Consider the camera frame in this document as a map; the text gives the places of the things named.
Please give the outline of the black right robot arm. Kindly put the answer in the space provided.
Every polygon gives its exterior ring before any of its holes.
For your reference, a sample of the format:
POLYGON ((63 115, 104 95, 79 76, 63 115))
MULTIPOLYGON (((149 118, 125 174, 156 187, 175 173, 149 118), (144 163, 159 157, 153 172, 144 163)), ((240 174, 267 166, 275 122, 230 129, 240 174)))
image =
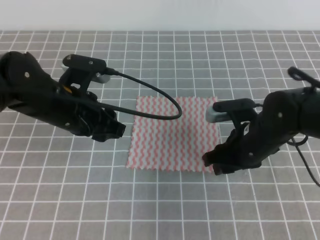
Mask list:
POLYGON ((205 167, 216 175, 259 168, 297 134, 320 137, 320 82, 294 66, 287 73, 310 86, 269 93, 260 113, 249 98, 218 101, 207 109, 209 123, 232 121, 234 129, 224 143, 202 156, 205 167))

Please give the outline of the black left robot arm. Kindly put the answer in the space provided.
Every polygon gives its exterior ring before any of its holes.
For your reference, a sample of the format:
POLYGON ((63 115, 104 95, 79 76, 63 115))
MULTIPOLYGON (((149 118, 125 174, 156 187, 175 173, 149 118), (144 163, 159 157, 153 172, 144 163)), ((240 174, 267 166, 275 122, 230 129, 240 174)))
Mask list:
POLYGON ((10 51, 0 58, 0 109, 61 128, 97 142, 119 139, 126 126, 114 110, 101 106, 88 91, 91 82, 107 69, 101 59, 77 54, 66 56, 59 81, 46 73, 29 52, 10 51))

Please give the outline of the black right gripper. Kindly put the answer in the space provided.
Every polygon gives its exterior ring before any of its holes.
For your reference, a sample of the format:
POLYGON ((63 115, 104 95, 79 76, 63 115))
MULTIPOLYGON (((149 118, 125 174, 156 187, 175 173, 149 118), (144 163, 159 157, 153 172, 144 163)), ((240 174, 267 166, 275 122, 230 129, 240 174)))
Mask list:
POLYGON ((255 169, 269 155, 298 133, 299 110, 304 94, 277 91, 267 95, 262 111, 249 124, 234 129, 226 140, 226 149, 216 146, 202 156, 205 167, 212 165, 215 175, 255 169))

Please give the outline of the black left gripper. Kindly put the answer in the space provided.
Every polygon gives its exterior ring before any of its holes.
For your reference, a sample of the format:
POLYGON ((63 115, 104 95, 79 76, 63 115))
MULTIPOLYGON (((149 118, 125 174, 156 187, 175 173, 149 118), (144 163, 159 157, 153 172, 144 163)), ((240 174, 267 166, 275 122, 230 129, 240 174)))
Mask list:
POLYGON ((93 72, 68 69, 56 81, 29 52, 9 51, 7 107, 100 143, 121 138, 126 126, 117 121, 114 110, 99 106, 97 96, 88 91, 93 76, 93 72))

